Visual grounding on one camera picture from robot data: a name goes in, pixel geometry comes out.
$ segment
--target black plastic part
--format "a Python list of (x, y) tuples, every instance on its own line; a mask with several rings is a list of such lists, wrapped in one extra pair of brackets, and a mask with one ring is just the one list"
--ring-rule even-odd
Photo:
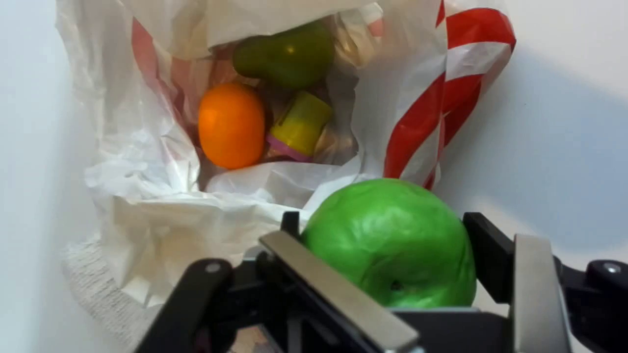
[(563, 266), (571, 333), (593, 351), (626, 353), (628, 292), (604, 276), (604, 262), (626, 266), (618, 260), (591, 260), (587, 272)]
[(512, 298), (512, 241), (483, 213), (469, 211), (463, 223), (469, 233), (477, 278), (494, 302), (508, 304)]
[(587, 282), (628, 296), (628, 264), (610, 258), (591, 260), (587, 266)]
[(298, 237), (298, 211), (284, 211), (281, 217), (281, 229)]
[[(232, 264), (222, 258), (192, 262), (139, 343), (137, 353), (198, 351), (206, 345), (206, 311), (212, 311), (232, 274)], [(224, 335), (214, 335), (216, 347), (222, 343), (220, 337)]]
[[(508, 304), (514, 243), (483, 213), (465, 213), (463, 223), (477, 278), (494, 302)], [(286, 211), (281, 229), (298, 237), (298, 211)], [(593, 351), (628, 351), (628, 266), (618, 260), (593, 260), (587, 272), (581, 272), (555, 256), (555, 270), (571, 333)], [(508, 321), (494, 313), (471, 309), (394, 313), (420, 331), (420, 343), (430, 353), (508, 351)], [(375, 351), (290, 268), (261, 253), (255, 262), (243, 262), (235, 270), (220, 258), (190, 264), (137, 353), (226, 353), (237, 329), (247, 325), (263, 325), (275, 347), (286, 353)]]
[(430, 353), (502, 353), (508, 321), (502, 315), (469, 309), (394, 311), (422, 333)]

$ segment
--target pear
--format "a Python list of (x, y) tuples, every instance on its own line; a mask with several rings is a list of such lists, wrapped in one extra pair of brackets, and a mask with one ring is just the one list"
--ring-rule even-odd
[(261, 78), (288, 90), (322, 82), (332, 64), (334, 37), (320, 23), (243, 39), (233, 52), (233, 66), (241, 76)]

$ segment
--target green fruit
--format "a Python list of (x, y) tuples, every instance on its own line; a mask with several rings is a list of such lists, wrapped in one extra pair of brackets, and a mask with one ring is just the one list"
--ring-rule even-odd
[(304, 245), (390, 307), (469, 305), (467, 231), (432, 192), (392, 178), (337, 190), (314, 211)]
[(332, 33), (314, 23), (277, 35), (249, 37), (233, 52), (233, 66), (239, 74), (292, 90), (324, 80), (332, 62)]

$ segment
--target plastic bag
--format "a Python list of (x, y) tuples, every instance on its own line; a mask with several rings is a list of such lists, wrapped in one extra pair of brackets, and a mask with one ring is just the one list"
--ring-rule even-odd
[[(381, 17), (369, 17), (373, 3)], [(216, 49), (314, 19), (353, 45), (336, 45), (326, 80), (336, 123), (320, 160), (216, 174), (194, 145)], [(235, 264), (284, 209), (306, 219), (357, 178), (438, 182), (440, 154), (514, 49), (508, 17), (485, 0), (59, 0), (59, 29), (76, 100), (94, 119), (86, 186), (102, 219), (69, 245), (65, 270), (75, 296), (127, 343), (143, 331), (129, 321), (149, 321), (145, 307), (188, 262)]]

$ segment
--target orange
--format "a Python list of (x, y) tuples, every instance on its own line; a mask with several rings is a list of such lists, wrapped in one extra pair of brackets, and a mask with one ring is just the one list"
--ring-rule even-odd
[(220, 168), (255, 164), (265, 149), (265, 109), (255, 90), (224, 82), (198, 107), (198, 137), (206, 158)]

